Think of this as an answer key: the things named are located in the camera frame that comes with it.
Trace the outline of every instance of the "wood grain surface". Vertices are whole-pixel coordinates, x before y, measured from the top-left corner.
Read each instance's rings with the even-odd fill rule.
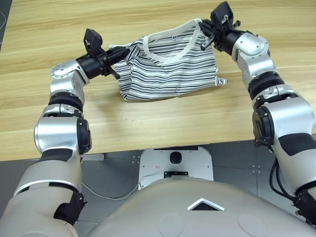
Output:
[[[33,129],[48,103],[49,70],[85,53],[86,28],[103,47],[208,18],[217,0],[13,0],[0,53],[0,160],[38,158]],[[265,37],[282,78],[316,109],[316,1],[230,0],[241,29]],[[229,84],[178,98],[124,102],[118,83],[85,88],[91,153],[253,139],[251,100],[237,65],[216,52]]]

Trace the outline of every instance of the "striped t-shirt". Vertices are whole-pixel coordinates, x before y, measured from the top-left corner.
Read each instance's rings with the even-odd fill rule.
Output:
[[[205,35],[200,31],[199,22],[200,19],[194,19],[124,45],[130,53],[115,64],[124,100],[178,96],[227,83],[216,75],[213,48],[200,49]]]

